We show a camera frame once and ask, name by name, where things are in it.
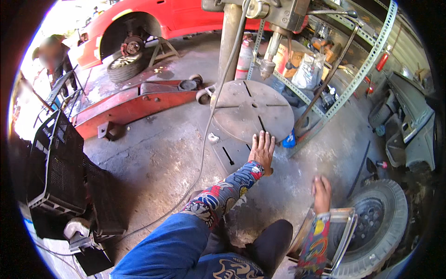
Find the black plastic crate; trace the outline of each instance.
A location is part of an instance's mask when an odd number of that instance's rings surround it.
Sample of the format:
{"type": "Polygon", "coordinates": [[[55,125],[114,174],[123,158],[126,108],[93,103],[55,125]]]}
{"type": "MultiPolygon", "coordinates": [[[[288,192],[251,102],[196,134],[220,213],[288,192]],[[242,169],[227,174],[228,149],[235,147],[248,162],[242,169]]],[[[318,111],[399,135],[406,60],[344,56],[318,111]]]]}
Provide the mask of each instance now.
{"type": "Polygon", "coordinates": [[[115,179],[107,171],[90,161],[86,155],[84,155],[84,166],[87,175],[87,189],[95,212],[96,236],[99,239],[105,239],[124,234],[126,228],[112,196],[112,186],[116,185],[115,179]]]}
{"type": "Polygon", "coordinates": [[[36,132],[30,159],[27,201],[54,215],[85,212],[83,138],[62,111],[54,112],[36,132]]]}

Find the wheel hub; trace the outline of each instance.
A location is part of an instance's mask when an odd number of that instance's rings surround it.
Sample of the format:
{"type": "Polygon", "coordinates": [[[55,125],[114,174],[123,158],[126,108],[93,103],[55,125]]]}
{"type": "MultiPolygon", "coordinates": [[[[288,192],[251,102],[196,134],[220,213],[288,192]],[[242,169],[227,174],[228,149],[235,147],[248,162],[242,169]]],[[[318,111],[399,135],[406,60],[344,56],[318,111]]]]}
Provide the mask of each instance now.
{"type": "Polygon", "coordinates": [[[126,51],[128,54],[136,54],[140,50],[140,48],[140,44],[133,41],[127,44],[126,51]]]}
{"type": "Polygon", "coordinates": [[[358,224],[347,251],[356,250],[369,242],[380,229],[384,219],[384,206],[378,199],[366,199],[355,205],[358,224]]]}

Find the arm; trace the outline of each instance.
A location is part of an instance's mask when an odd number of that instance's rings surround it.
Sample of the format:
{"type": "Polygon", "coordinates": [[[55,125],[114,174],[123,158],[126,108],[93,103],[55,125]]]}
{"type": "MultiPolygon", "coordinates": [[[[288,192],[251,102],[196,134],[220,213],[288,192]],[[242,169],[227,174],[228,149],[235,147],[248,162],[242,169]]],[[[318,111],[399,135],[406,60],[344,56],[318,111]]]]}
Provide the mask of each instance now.
{"type": "Polygon", "coordinates": [[[271,175],[275,138],[262,131],[253,136],[248,162],[238,171],[202,191],[181,212],[170,216],[133,248],[110,274],[183,278],[204,251],[211,230],[235,202],[263,175],[271,175]]]}
{"type": "Polygon", "coordinates": [[[327,263],[330,229],[331,185],[327,178],[315,177],[313,184],[314,211],[317,214],[297,264],[295,278],[318,278],[327,263]]]}

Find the fingers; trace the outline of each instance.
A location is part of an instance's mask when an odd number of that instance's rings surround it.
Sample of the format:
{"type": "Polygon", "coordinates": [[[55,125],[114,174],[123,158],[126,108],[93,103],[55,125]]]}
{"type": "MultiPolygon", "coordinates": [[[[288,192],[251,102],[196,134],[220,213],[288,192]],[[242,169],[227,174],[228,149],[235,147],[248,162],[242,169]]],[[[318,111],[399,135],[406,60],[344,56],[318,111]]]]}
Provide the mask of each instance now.
{"type": "Polygon", "coordinates": [[[263,148],[265,150],[268,150],[270,144],[271,144],[271,137],[269,136],[269,132],[266,132],[266,134],[265,134],[265,146],[263,148]]]}
{"type": "Polygon", "coordinates": [[[329,194],[331,194],[331,183],[328,181],[327,177],[321,176],[321,180],[324,183],[325,191],[329,194]]]}
{"type": "Polygon", "coordinates": [[[321,181],[321,177],[318,175],[314,178],[314,185],[316,186],[316,192],[319,192],[319,191],[325,192],[326,191],[324,184],[321,181]]]}
{"type": "Polygon", "coordinates": [[[314,183],[311,185],[311,195],[312,196],[316,195],[316,185],[314,183]]]}
{"type": "Polygon", "coordinates": [[[276,147],[276,137],[271,137],[271,144],[269,145],[269,154],[272,155],[274,153],[274,148],[276,147]]]}
{"type": "Polygon", "coordinates": [[[260,135],[259,135],[259,149],[263,149],[263,147],[265,146],[265,131],[261,130],[260,131],[260,135]]]}
{"type": "Polygon", "coordinates": [[[254,150],[257,149],[258,145],[259,145],[259,141],[257,140],[257,135],[254,134],[252,136],[252,148],[251,149],[254,149],[254,150]]]}

